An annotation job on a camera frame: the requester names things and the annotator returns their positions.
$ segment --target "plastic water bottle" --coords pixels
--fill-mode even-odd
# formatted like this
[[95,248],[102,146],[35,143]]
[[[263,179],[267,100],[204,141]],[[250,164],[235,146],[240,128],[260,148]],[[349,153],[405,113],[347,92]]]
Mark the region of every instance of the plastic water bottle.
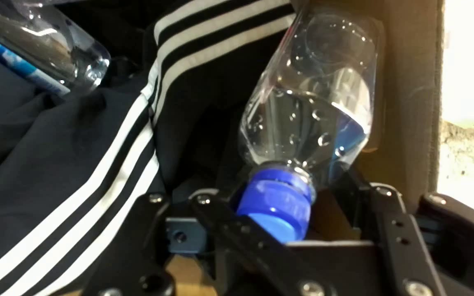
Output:
[[304,238],[316,191],[369,140],[382,33],[372,18],[301,12],[245,107],[240,140],[255,171],[237,214],[283,243]]
[[58,97],[95,89],[109,51],[56,7],[35,3],[0,0],[0,62]]

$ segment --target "black jacket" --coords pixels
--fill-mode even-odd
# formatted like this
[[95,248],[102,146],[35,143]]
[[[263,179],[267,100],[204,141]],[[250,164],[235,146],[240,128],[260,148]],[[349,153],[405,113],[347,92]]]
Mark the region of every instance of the black jacket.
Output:
[[0,294],[74,283],[148,191],[179,202],[232,179],[242,107],[293,20],[288,0],[63,10],[115,62],[64,104],[0,64]]

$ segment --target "white stripe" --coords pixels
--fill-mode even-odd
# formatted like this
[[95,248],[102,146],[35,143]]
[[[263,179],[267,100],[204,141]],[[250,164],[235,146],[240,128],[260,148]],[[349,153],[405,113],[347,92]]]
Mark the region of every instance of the white stripe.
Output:
[[38,227],[35,227],[23,240],[20,240],[8,253],[0,258],[0,280],[16,268],[41,242],[44,242],[89,196],[99,189],[105,174],[109,173],[115,156],[119,155],[128,132],[133,128],[137,118],[148,105],[148,99],[140,95],[128,110],[115,140],[105,151],[104,158],[87,179],[71,197],[58,206]]
[[[283,31],[290,26],[290,23],[293,21],[293,16],[295,15],[288,15],[288,16],[283,16],[277,21],[272,21],[272,23],[267,23],[263,26],[258,26],[255,30],[249,30],[249,31],[244,31],[240,35],[235,35],[216,46],[209,46],[199,53],[202,59],[194,59],[196,66],[201,66],[202,62],[209,62],[211,59],[216,59],[225,53],[230,53],[232,49],[237,49],[247,43],[253,43],[257,39],[262,39],[262,38],[267,38],[270,35],[275,35],[278,31]],[[155,171],[158,169],[158,164],[148,164],[146,169],[153,169]],[[146,184],[146,187],[142,191],[140,189],[140,194],[143,194],[148,186],[153,183],[153,178],[146,178],[145,174],[142,174],[142,178],[138,179],[140,186],[142,184]],[[132,194],[130,199],[125,202],[125,209],[122,207],[122,210],[117,214],[117,217],[114,219],[114,222],[110,222],[107,225],[107,229],[100,234],[100,237],[71,265],[69,270],[66,270],[54,283],[51,283],[46,289],[43,289],[38,296],[46,296],[46,294],[51,294],[64,286],[67,286],[69,283],[72,283],[79,275],[82,275],[87,266],[92,265],[92,261],[107,248],[107,245],[114,240],[114,235],[117,234],[117,230],[120,229],[122,222],[125,220],[125,215],[128,214],[130,207],[135,204],[135,199],[138,197],[137,194]]]
[[87,250],[77,257],[77,260],[56,280],[53,281],[48,288],[38,293],[38,296],[48,296],[56,293],[58,289],[71,284],[79,275],[82,275],[87,266],[95,261],[100,253],[107,248],[107,245],[115,238],[119,234],[125,217],[132,210],[133,204],[137,199],[145,194],[158,171],[158,160],[156,155],[153,155],[151,161],[145,166],[132,196],[127,199],[127,202],[122,206],[119,214],[112,219],[112,222],[104,229],[104,232],[87,247]]
[[191,43],[198,38],[202,38],[206,35],[221,31],[227,26],[232,26],[235,23],[240,23],[244,20],[253,18],[260,13],[265,13],[268,10],[273,10],[277,7],[283,7],[286,5],[286,0],[262,0],[262,2],[253,2],[250,5],[235,8],[229,13],[219,15],[216,18],[206,20],[196,26],[191,26],[178,35],[174,35],[173,38],[170,38],[160,49],[158,49],[158,56],[156,56],[156,67],[158,71],[161,71],[161,62],[179,46]]
[[245,46],[249,43],[253,43],[253,41],[258,41],[258,39],[263,39],[270,35],[275,35],[275,33],[280,33],[283,30],[286,30],[291,21],[293,21],[295,15],[286,15],[283,18],[278,18],[275,21],[270,21],[267,25],[262,25],[262,26],[257,26],[253,30],[249,30],[249,31],[244,31],[244,33],[239,33],[232,38],[227,38],[217,44],[212,44],[212,46],[207,46],[204,48],[202,51],[198,51],[194,54],[189,54],[183,59],[179,59],[178,62],[174,62],[170,71],[166,72],[165,79],[163,79],[163,90],[161,94],[158,95],[158,107],[156,107],[156,113],[155,113],[155,118],[153,118],[153,123],[158,122],[158,117],[161,113],[161,109],[165,105],[165,97],[170,90],[170,86],[186,71],[193,69],[193,67],[198,67],[201,64],[206,64],[212,59],[217,59],[240,46]]
[[227,0],[193,0],[188,2],[186,5],[179,7],[178,10],[174,10],[173,13],[166,15],[165,18],[161,18],[153,30],[153,38],[158,43],[161,31],[165,31],[166,28],[170,28],[171,25],[194,15],[199,13],[206,8],[216,7],[222,2]]
[[[253,5],[247,5],[242,8],[237,8],[230,13],[225,13],[219,18],[214,18],[214,23],[204,21],[202,25],[198,25],[191,30],[183,31],[181,36],[168,39],[168,43],[165,44],[166,48],[163,46],[161,51],[158,51],[160,53],[158,67],[160,67],[161,61],[165,59],[165,56],[168,56],[178,46],[189,43],[194,38],[201,38],[207,33],[212,33],[214,28],[222,30],[232,23],[239,23],[245,18],[255,16],[262,12],[280,7],[283,3],[286,3],[286,2],[285,0],[257,2]],[[153,81],[156,81],[158,72],[160,72],[155,66],[156,64],[153,64],[151,72],[150,72],[150,79],[155,77]],[[125,141],[127,133],[130,132],[135,120],[140,117],[140,113],[146,107],[146,97],[150,97],[151,92],[155,90],[153,86],[155,86],[155,82],[150,81],[148,86],[143,89],[143,95],[138,97],[137,102],[133,104],[133,107],[128,112],[127,120],[122,123],[119,135],[114,140],[110,150],[105,153],[105,156],[99,163],[97,169],[89,178],[89,181],[79,191],[76,191],[64,204],[61,204],[53,214],[49,214],[30,235],[26,235],[15,248],[12,248],[0,260],[0,280],[5,275],[8,275],[18,263],[21,263],[41,242],[44,242],[100,186],[100,183],[104,181],[115,155],[119,153],[122,143]]]
[[104,194],[104,197],[82,217],[61,240],[56,242],[26,273],[10,286],[3,296],[25,294],[43,276],[46,276],[58,261],[61,261],[71,248],[97,224],[97,220],[107,212],[107,209],[117,201],[130,178],[140,155],[153,136],[153,128],[146,123],[130,148],[114,184]]

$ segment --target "bolt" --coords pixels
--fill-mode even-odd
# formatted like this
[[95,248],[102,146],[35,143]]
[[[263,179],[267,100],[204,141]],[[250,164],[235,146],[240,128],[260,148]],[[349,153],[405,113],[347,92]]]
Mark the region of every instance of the bolt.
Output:
[[100,293],[100,296],[122,296],[122,291],[117,288],[110,288]]
[[438,206],[446,206],[448,201],[444,197],[439,196],[430,196],[431,202],[438,204]]
[[321,284],[308,281],[301,286],[303,296],[324,296],[324,289]]
[[161,201],[165,201],[161,196],[150,196],[151,204],[160,204]]
[[242,232],[242,234],[250,234],[250,227],[249,227],[249,225],[242,225],[242,227],[240,227],[240,232]]
[[388,189],[388,187],[379,186],[379,187],[375,187],[375,191],[382,196],[392,196],[392,189]]
[[433,296],[431,289],[420,281],[408,281],[405,289],[410,296]]
[[148,291],[150,289],[150,284],[148,284],[148,278],[146,276],[142,276],[140,278],[140,286],[143,291]]
[[184,232],[178,230],[178,232],[173,235],[173,240],[174,240],[176,243],[183,243],[183,242],[188,240],[188,235],[186,235]]
[[201,206],[209,206],[211,204],[211,197],[209,196],[198,196],[198,202]]

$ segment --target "black plastic part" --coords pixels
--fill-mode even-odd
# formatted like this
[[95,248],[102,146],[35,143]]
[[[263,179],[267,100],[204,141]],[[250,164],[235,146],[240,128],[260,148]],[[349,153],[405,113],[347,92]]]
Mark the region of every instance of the black plastic part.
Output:
[[[239,266],[247,273],[257,275],[257,283],[267,286],[263,284],[265,281],[262,281],[267,280],[267,283],[275,286],[270,293],[286,296],[301,294],[301,286],[308,281],[319,283],[323,289],[334,293],[334,288],[319,275],[316,266],[309,265],[296,252],[278,243],[252,219],[235,217],[222,199],[211,197],[207,204],[199,204],[198,201],[191,204],[199,222],[219,242],[217,252],[235,255]],[[217,273],[216,278],[219,294],[232,294],[230,270],[227,270],[227,265],[222,268],[224,271]]]
[[313,261],[319,275],[329,278],[339,296],[385,294],[382,268],[374,245],[331,245],[293,248],[303,260]]
[[174,281],[165,271],[170,258],[161,234],[166,209],[168,199],[163,196],[160,202],[150,202],[150,196],[138,197],[117,243],[112,243],[95,265],[82,296],[99,296],[110,289],[123,296],[174,294]]
[[428,286],[433,296],[446,294],[416,220],[405,212],[398,192],[372,187],[356,169],[346,171],[332,192],[362,237],[380,247],[393,294],[408,294],[408,281]]
[[474,296],[474,289],[448,276],[444,271],[438,271],[438,275],[449,296]]
[[474,209],[449,196],[425,196],[416,210],[435,263],[474,289]]
[[168,217],[166,237],[174,255],[198,255],[207,245],[207,234],[196,217]]

